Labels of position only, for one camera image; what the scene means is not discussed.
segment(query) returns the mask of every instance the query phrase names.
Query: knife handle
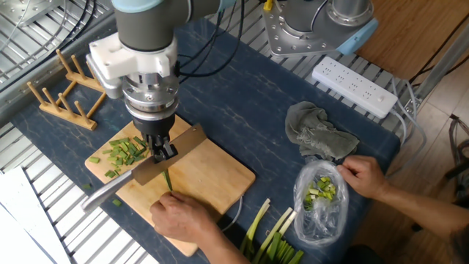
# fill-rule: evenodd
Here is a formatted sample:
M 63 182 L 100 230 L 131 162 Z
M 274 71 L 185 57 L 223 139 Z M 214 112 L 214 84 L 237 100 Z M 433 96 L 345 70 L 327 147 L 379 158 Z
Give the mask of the knife handle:
M 132 179 L 132 170 L 123 173 L 119 177 L 113 179 L 112 181 L 105 184 L 103 187 L 99 188 L 97 191 L 94 192 L 94 194 L 85 199 L 81 204 L 81 209 L 83 209 L 85 212 L 89 212 L 96 209 Z

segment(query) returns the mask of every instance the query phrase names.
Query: clear plastic bag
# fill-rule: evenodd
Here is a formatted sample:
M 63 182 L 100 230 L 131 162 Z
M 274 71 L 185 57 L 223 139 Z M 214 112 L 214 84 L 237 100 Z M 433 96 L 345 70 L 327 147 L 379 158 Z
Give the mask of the clear plastic bag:
M 336 195 L 330 201 L 318 198 L 312 210 L 305 210 L 303 202 L 310 186 L 317 188 L 321 177 L 329 177 L 336 187 Z M 328 246 L 337 241 L 344 231 L 349 205 L 347 184 L 329 161 L 310 161 L 302 169 L 293 190 L 295 211 L 298 213 L 294 227 L 300 240 L 311 247 Z

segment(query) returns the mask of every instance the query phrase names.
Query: white power strip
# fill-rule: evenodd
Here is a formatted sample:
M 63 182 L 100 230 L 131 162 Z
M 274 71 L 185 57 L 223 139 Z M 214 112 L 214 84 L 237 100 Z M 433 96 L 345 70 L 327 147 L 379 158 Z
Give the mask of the white power strip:
M 313 78 L 379 118 L 388 115 L 397 96 L 367 78 L 325 57 L 313 70 Z

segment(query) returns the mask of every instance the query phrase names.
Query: table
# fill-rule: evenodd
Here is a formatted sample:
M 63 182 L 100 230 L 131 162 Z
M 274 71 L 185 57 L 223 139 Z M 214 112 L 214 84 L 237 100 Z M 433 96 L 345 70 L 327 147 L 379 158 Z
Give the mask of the table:
M 206 20 L 179 29 L 180 53 L 194 54 L 204 45 L 213 29 L 214 26 Z M 200 72 L 221 65 L 235 46 L 235 38 L 223 34 L 217 39 L 207 60 L 208 66 L 202 67 Z M 68 84 L 69 81 L 63 80 L 55 87 L 49 87 L 49 90 L 56 94 Z M 82 87 L 74 89 L 67 97 L 70 101 L 79 100 L 85 109 L 89 109 L 97 96 L 97 92 Z M 243 43 L 233 61 L 219 74 L 191 78 L 182 84 L 180 100 L 177 113 L 181 117 L 189 123 L 201 123 L 210 139 L 256 173 L 256 181 L 244 196 L 240 218 L 226 232 L 236 245 L 240 244 L 243 233 L 266 198 L 269 197 L 272 202 L 256 233 L 259 243 L 280 215 L 293 206 L 293 185 L 304 160 L 298 146 L 292 144 L 284 132 L 284 119 L 292 104 L 307 100 L 324 108 L 336 128 L 352 133 L 361 140 L 357 154 L 374 156 L 383 170 L 389 167 L 399 151 L 399 139 L 393 133 Z M 101 187 L 100 180 L 84 166 L 84 159 L 131 121 L 124 102 L 107 98 L 93 116 L 98 123 L 95 131 L 51 117 L 40 111 L 38 105 L 34 102 L 27 106 L 11 122 L 75 184 L 82 186 L 91 183 L 95 188 Z M 305 263 L 336 263 L 350 245 L 371 202 L 351 188 L 349 191 L 347 225 L 343 236 L 335 244 L 320 250 L 309 249 L 295 237 L 292 228 L 287 231 L 287 241 L 296 249 L 306 251 L 303 257 Z M 118 208 L 109 201 L 101 207 L 159 262 L 207 262 L 200 251 L 192 258 L 184 257 L 127 205 Z M 237 204 L 219 224 L 229 223 L 236 211 Z

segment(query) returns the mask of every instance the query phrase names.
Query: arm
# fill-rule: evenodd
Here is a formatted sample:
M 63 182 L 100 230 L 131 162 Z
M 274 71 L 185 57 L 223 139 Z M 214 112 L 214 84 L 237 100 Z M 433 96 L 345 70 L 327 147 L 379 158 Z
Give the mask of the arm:
M 177 192 L 165 193 L 150 207 L 156 232 L 196 243 L 212 264 L 249 264 L 196 200 Z
M 390 185 L 374 158 L 351 156 L 337 169 L 362 196 L 396 208 L 446 241 L 469 225 L 469 210 Z

